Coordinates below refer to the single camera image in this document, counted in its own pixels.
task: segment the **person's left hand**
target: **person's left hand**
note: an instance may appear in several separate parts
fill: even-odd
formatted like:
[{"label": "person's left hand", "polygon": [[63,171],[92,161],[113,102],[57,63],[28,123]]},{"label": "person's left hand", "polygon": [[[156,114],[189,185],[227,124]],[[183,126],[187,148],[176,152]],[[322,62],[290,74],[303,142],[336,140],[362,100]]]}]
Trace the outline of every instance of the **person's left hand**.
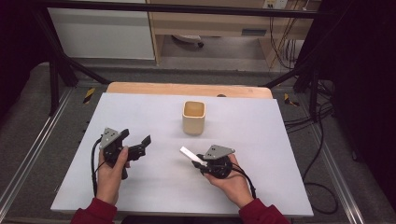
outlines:
[{"label": "person's left hand", "polygon": [[[129,168],[128,159],[128,147],[124,147],[119,157],[117,158],[116,164],[111,168],[107,163],[104,163],[98,170],[98,189],[96,198],[112,205],[117,203],[119,199],[119,189],[121,183],[122,169],[124,167]],[[99,165],[105,161],[103,150],[99,153]]]}]

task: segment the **person's right hand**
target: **person's right hand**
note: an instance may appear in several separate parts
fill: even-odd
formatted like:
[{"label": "person's right hand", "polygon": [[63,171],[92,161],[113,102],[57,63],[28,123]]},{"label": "person's right hand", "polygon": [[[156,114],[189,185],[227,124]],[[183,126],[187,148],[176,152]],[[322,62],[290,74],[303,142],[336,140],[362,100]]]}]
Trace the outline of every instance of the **person's right hand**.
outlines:
[{"label": "person's right hand", "polygon": [[[231,154],[228,157],[232,163],[239,165],[234,154]],[[204,176],[209,180],[210,184],[222,189],[228,199],[235,203],[239,208],[242,208],[253,201],[253,197],[248,189],[247,180],[238,172],[231,171],[231,173],[224,179],[217,179],[210,174],[204,174]]]}]

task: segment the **wooden table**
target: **wooden table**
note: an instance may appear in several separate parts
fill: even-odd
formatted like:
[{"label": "wooden table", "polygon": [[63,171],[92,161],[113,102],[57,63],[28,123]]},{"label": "wooden table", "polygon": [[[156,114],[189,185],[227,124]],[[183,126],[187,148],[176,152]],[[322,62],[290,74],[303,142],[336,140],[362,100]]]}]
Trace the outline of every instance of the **wooden table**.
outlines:
[{"label": "wooden table", "polygon": [[108,86],[107,92],[201,96],[218,96],[222,94],[228,97],[273,98],[271,91],[267,88],[172,83],[113,82]]}]

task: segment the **wooden panel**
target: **wooden panel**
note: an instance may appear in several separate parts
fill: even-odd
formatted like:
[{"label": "wooden panel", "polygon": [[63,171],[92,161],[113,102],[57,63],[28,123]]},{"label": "wooden panel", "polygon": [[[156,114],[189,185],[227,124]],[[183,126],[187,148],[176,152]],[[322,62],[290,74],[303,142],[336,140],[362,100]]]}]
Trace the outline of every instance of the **wooden panel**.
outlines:
[{"label": "wooden panel", "polygon": [[108,86],[107,92],[201,96],[218,96],[219,94],[224,94],[228,97],[273,98],[271,91],[267,88],[171,83],[113,82]]},{"label": "wooden panel", "polygon": [[209,7],[255,7],[260,8],[264,0],[150,0],[151,4],[172,4],[187,6],[209,6]]}]

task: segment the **white cabinet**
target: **white cabinet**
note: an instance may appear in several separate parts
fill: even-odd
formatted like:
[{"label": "white cabinet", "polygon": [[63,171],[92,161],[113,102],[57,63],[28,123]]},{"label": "white cabinet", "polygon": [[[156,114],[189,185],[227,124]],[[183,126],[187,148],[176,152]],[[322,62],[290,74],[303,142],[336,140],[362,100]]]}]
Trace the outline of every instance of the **white cabinet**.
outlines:
[{"label": "white cabinet", "polygon": [[147,12],[49,8],[49,14],[70,57],[154,60]]}]

